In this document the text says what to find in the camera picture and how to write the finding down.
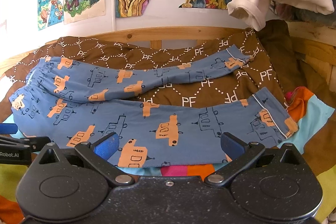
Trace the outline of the blue pyjama pants orange print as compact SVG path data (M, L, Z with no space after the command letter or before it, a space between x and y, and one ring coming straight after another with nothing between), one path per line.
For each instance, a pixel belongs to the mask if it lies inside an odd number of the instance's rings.
M119 135L119 148L108 161L122 168L223 163L230 158L221 148L221 135L231 133L249 143L272 148L298 126L271 92L229 104L203 108L151 104L111 98L96 113L76 102L77 112L54 124L47 115L56 97L38 85L42 67L34 68L19 93L10 97L15 124L28 136L47 136L60 148L96 142L109 133Z

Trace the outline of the colourful patchwork bedsheet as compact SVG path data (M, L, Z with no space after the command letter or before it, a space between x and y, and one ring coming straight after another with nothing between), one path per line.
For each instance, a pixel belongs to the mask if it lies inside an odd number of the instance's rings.
M325 104L308 88L297 87L287 93L289 113L299 131L290 141L310 165L323 190L323 202L316 219L324 222L335 208L335 108ZM24 165L1 165L1 223L20 223L22 212L15 199Z

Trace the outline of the brown PF patterned blanket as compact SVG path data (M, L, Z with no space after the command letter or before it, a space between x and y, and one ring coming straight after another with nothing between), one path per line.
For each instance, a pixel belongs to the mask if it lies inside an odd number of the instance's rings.
M11 111L29 73L42 67L38 85L56 97L47 115L54 124L77 112L76 102L96 113L103 100L118 98L151 104L209 107L243 101L262 88L280 102L300 85L288 25L270 20L195 47L154 49L98 38L67 36L43 46L3 73L1 120Z

